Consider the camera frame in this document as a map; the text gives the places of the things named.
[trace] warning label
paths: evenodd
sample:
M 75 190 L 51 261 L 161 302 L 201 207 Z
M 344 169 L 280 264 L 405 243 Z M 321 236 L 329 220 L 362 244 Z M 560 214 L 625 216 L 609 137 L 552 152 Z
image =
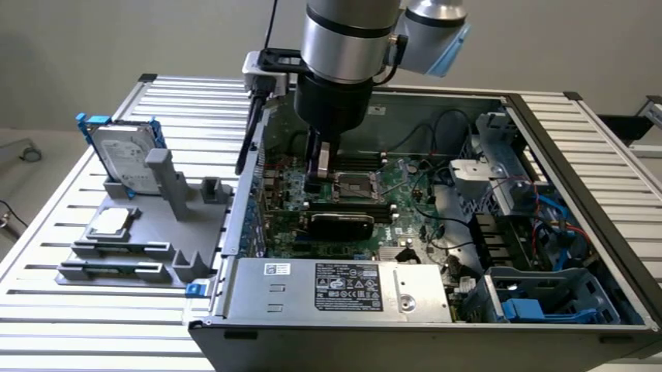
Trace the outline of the warning label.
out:
M 324 312 L 382 312 L 378 265 L 318 263 L 316 307 Z

